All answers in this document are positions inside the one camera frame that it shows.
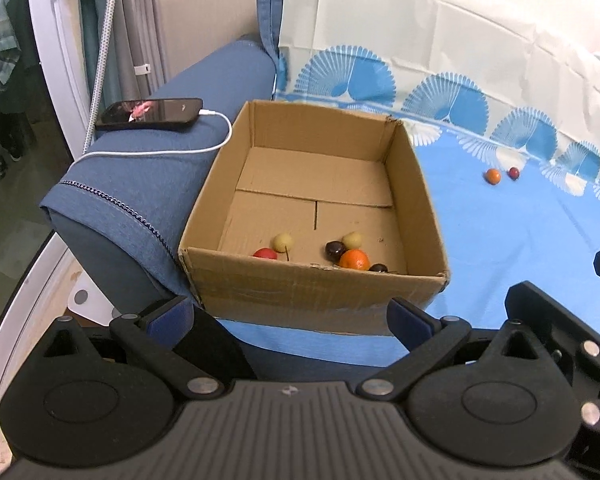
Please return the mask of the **dark plum fruit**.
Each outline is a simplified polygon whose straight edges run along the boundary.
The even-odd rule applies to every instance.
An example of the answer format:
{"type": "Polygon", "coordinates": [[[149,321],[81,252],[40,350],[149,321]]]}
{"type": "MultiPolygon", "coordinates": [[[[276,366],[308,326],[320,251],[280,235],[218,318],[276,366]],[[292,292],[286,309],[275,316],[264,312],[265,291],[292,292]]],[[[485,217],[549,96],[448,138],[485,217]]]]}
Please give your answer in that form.
{"type": "Polygon", "coordinates": [[[347,246],[341,240],[331,240],[324,247],[326,258],[333,263],[338,263],[347,250],[347,246]]]}

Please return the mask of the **yellow cork ball fruit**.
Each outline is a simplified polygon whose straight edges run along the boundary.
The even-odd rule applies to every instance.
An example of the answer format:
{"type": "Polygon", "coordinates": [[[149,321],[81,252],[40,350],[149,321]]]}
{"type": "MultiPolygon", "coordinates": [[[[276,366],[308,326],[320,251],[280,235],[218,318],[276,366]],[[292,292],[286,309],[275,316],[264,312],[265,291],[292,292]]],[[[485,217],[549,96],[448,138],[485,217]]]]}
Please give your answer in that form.
{"type": "Polygon", "coordinates": [[[294,239],[289,233],[283,232],[274,236],[272,240],[272,248],[282,254],[289,252],[294,247],[294,239]]]}

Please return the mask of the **white dotted paper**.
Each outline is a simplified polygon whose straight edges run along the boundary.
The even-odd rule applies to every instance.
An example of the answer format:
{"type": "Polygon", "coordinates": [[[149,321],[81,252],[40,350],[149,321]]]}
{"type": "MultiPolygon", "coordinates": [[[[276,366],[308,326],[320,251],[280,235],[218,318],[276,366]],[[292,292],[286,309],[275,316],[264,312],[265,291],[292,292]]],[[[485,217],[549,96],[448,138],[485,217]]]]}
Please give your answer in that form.
{"type": "Polygon", "coordinates": [[[108,326],[114,318],[121,315],[84,272],[76,277],[76,282],[68,297],[68,309],[81,318],[100,326],[108,326]]]}

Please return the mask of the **dark cherry in box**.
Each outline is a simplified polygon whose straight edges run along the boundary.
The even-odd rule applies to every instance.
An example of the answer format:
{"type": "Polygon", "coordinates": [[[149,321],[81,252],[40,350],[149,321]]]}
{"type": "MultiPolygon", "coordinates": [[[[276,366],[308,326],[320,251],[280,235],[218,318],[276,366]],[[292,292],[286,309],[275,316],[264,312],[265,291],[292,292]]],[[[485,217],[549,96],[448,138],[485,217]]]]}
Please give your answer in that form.
{"type": "Polygon", "coordinates": [[[370,272],[378,272],[378,273],[388,273],[388,266],[383,263],[375,263],[370,266],[368,269],[370,272]]]}

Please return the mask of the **small red cherry fruit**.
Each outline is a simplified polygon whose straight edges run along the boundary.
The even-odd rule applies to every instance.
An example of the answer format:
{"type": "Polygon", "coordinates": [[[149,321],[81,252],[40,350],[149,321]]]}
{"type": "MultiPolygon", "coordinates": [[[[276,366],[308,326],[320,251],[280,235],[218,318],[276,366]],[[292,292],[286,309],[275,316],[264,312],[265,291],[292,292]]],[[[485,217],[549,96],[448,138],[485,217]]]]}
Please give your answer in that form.
{"type": "Polygon", "coordinates": [[[517,180],[520,176],[520,171],[516,167],[512,167],[508,170],[508,176],[512,180],[517,180]]]}

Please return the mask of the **small orange middle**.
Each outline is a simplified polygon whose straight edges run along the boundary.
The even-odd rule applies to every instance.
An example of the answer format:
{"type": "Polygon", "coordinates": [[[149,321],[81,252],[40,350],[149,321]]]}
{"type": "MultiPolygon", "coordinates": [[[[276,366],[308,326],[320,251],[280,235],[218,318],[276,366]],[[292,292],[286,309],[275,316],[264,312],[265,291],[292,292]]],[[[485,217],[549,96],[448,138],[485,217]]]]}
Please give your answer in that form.
{"type": "Polygon", "coordinates": [[[484,180],[490,185],[498,185],[502,180],[502,176],[497,169],[490,168],[484,173],[484,180]]]}

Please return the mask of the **red tomato in box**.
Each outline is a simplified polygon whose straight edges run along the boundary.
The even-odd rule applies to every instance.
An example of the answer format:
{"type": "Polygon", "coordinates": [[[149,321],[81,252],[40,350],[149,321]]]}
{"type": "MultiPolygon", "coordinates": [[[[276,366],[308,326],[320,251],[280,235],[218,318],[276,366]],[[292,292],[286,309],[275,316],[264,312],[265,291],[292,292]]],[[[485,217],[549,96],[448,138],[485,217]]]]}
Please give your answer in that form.
{"type": "Polygon", "coordinates": [[[276,260],[278,258],[278,253],[269,247],[263,247],[260,248],[258,250],[256,250],[253,254],[254,258],[261,258],[261,259],[271,259],[271,260],[276,260]]]}

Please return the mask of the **brown cardboard box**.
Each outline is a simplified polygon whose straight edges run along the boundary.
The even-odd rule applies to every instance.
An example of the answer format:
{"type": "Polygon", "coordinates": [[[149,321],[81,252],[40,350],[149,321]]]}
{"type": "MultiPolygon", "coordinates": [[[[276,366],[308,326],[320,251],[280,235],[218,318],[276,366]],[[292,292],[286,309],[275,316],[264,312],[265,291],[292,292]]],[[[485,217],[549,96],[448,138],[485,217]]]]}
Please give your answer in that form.
{"type": "Polygon", "coordinates": [[[390,299],[426,307],[451,278],[407,125],[299,103],[242,108],[178,255],[218,318],[337,334],[383,335],[390,299]],[[388,273],[326,258],[325,244],[353,231],[370,265],[388,273]],[[253,257],[283,232],[294,239],[289,252],[253,257]]]}

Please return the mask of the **blue white fan-pattern sheet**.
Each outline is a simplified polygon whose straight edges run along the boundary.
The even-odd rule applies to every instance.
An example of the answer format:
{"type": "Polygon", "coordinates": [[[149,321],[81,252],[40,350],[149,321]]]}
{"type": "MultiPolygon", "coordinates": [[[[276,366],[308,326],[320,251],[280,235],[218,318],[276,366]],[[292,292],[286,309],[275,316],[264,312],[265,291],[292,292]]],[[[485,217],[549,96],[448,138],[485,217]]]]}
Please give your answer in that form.
{"type": "Polygon", "coordinates": [[[600,0],[283,0],[277,50],[277,99],[407,125],[451,270],[432,314],[499,326],[527,280],[600,333],[600,0]]]}

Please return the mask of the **black smartphone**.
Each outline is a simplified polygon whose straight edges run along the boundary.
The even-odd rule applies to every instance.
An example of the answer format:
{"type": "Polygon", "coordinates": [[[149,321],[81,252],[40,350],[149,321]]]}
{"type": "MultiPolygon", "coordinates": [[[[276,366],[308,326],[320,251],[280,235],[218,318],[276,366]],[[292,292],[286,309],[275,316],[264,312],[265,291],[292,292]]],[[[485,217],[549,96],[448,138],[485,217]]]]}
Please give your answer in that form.
{"type": "Polygon", "coordinates": [[[98,131],[131,129],[184,130],[196,122],[201,99],[148,99],[111,104],[96,120],[98,131]]]}

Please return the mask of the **grey curtain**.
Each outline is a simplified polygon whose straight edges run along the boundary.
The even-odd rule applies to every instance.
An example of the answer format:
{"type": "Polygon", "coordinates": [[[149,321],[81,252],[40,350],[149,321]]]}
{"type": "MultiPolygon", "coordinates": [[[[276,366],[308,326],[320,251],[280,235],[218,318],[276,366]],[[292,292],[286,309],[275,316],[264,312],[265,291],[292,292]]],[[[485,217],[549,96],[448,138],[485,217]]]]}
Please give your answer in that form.
{"type": "MultiPolygon", "coordinates": [[[[95,84],[106,0],[80,0],[87,87],[95,84]]],[[[158,0],[116,0],[100,108],[149,96],[168,79],[159,30],[158,0]]]]}

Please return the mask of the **silver black stick pole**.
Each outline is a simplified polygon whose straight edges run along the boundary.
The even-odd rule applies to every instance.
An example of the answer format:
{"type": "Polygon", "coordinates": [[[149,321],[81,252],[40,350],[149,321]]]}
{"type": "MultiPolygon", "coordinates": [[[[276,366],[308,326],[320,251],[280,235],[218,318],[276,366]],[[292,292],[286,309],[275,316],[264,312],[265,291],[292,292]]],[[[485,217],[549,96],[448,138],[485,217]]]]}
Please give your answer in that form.
{"type": "Polygon", "coordinates": [[[91,147],[95,132],[96,120],[100,102],[102,102],[102,89],[104,88],[108,53],[112,28],[114,27],[114,9],[117,0],[106,0],[104,18],[102,19],[102,36],[99,39],[97,64],[95,70],[94,84],[90,104],[90,116],[86,127],[86,135],[83,143],[83,153],[91,147]]]}

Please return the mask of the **white door frame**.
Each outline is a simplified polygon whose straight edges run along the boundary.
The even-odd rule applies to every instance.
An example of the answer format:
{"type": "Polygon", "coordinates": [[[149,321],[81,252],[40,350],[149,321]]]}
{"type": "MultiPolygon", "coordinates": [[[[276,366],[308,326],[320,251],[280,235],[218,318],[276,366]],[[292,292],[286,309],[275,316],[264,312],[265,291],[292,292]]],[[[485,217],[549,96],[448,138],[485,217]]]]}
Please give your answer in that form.
{"type": "Polygon", "coordinates": [[[78,264],[40,203],[81,155],[90,106],[79,0],[8,0],[3,12],[19,52],[0,81],[0,402],[67,305],[78,264]]]}

